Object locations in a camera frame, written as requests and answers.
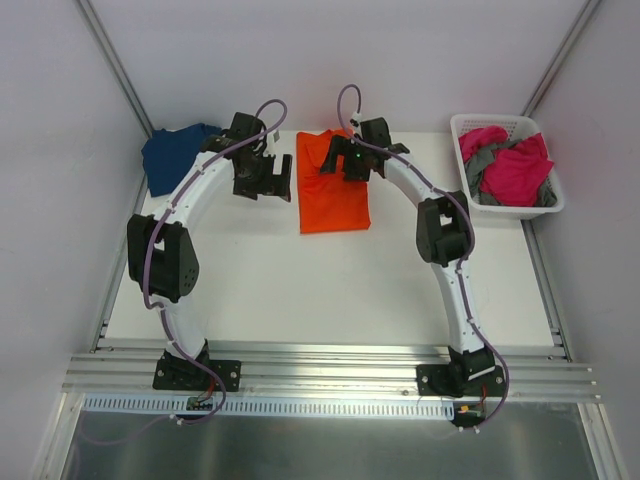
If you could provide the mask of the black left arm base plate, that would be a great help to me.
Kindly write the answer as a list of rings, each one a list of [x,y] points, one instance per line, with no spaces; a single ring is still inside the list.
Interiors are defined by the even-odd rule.
[[[214,372],[227,392],[237,392],[242,363],[239,360],[207,359],[205,366]],[[174,357],[161,358],[156,365],[152,388],[160,391],[206,391],[213,377],[192,363]]]

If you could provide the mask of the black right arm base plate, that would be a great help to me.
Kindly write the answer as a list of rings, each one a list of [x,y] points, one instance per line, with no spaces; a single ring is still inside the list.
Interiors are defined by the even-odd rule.
[[[499,366],[471,380],[465,380],[449,364],[419,364],[415,371],[417,389],[421,396],[501,397],[506,392],[503,369]]]

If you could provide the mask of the orange t shirt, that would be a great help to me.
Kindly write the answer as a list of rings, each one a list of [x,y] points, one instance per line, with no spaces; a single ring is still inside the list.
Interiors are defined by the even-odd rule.
[[[320,173],[334,136],[346,134],[326,130],[296,135],[299,230],[303,235],[368,230],[371,225],[367,184],[345,181],[339,170]]]

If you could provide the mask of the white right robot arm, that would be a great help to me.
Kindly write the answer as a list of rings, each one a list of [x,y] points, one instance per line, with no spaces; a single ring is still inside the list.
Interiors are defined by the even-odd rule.
[[[334,173],[339,157],[347,181],[366,182],[376,172],[416,207],[416,247],[438,281],[449,330],[449,362],[424,368],[428,388],[453,398],[504,397],[508,371],[482,331],[471,293],[467,261],[475,233],[465,194],[445,191],[427,178],[413,164],[410,150],[392,141],[382,117],[364,120],[354,113],[348,134],[332,137],[320,172]]]

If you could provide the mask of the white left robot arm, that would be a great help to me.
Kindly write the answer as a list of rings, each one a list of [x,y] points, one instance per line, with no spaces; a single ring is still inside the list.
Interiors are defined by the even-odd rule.
[[[215,360],[193,310],[191,294],[200,263],[191,238],[215,194],[230,187],[236,196],[291,199],[292,157],[274,169],[276,125],[238,112],[229,128],[207,138],[193,166],[169,198],[148,215],[127,224],[127,265],[147,309],[158,314],[166,346],[157,362],[155,390],[236,392],[241,363]]]

